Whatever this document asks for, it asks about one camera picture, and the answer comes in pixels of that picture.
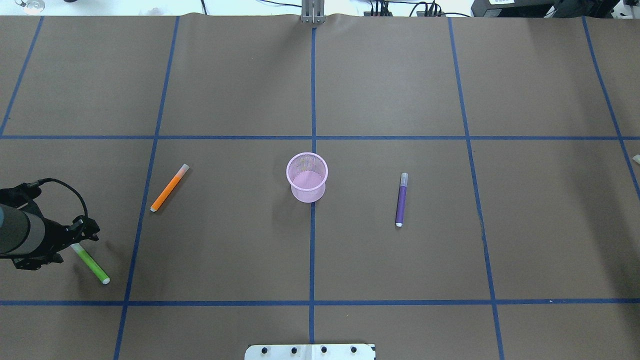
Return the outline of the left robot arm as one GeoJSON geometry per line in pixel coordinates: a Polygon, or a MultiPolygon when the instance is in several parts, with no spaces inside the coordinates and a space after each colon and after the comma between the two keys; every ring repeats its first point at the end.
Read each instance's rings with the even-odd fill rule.
{"type": "Polygon", "coordinates": [[[20,271],[62,264],[61,251],[83,240],[98,241],[101,228],[85,215],[62,225],[22,209],[1,205],[0,257],[20,271]]]}

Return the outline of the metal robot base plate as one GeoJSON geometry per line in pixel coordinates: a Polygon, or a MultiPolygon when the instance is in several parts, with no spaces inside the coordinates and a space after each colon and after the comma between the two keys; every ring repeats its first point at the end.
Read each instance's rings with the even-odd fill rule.
{"type": "Polygon", "coordinates": [[[245,360],[376,360],[374,344],[255,344],[247,347],[245,360]]]}

